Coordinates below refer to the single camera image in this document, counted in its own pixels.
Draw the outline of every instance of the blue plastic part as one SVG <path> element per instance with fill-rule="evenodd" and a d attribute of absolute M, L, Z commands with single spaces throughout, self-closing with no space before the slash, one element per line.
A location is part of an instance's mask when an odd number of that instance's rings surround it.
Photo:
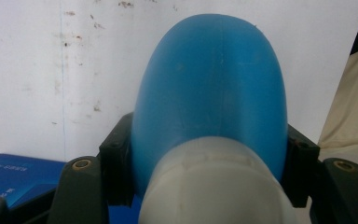
<path fill-rule="evenodd" d="M 247 21 L 193 16 L 159 42 L 132 123 L 136 193 L 144 197 L 167 151 L 202 136 L 244 143 L 281 179 L 287 141 L 281 69 L 267 39 Z"/>

